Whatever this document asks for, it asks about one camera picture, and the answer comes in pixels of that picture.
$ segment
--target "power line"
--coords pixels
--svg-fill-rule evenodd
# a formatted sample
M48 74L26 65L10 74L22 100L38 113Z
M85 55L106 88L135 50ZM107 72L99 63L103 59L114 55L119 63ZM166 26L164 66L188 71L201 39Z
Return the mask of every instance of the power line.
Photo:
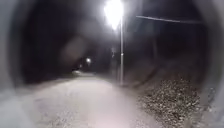
M142 19L163 21L163 22L184 23L184 24L202 24L201 21L196 21L196 20L171 20L171 19L146 17L146 16L136 16L136 17L137 18L142 18Z

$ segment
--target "bright light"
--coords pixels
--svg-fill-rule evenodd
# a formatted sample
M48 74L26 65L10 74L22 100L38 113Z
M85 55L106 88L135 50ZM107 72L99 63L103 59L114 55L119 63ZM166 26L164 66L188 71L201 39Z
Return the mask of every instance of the bright light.
M92 61L90 58L86 58L86 63L90 64Z
M123 5L120 0L110 0L104 7L107 22L116 30L123 16Z

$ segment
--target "street lamp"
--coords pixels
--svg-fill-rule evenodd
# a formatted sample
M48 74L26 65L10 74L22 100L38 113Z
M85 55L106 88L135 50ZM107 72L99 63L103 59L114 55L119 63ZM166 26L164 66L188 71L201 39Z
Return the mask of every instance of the street lamp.
M104 6L104 13L108 24L116 30L123 17L123 4L120 0L109 0Z
M124 76L124 48L123 48L123 24L122 17L124 13L123 4L120 0L109 0L104 6L104 13L108 24L113 30L117 30L120 25L121 31L121 69L120 69L120 84L123 85Z

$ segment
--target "dirt road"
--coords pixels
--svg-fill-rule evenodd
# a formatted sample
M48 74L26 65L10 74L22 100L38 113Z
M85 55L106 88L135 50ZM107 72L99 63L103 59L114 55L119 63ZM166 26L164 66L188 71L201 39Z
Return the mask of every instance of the dirt road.
M97 77L53 81L18 91L37 128L160 128L135 96Z

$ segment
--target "gravel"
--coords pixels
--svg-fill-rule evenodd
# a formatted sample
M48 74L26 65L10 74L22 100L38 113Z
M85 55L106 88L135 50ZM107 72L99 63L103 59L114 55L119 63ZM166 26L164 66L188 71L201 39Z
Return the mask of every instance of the gravel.
M150 80L140 88L139 102L142 109L153 115L165 128L194 125L203 111L199 105L196 83L187 75L177 72L159 77L159 81Z

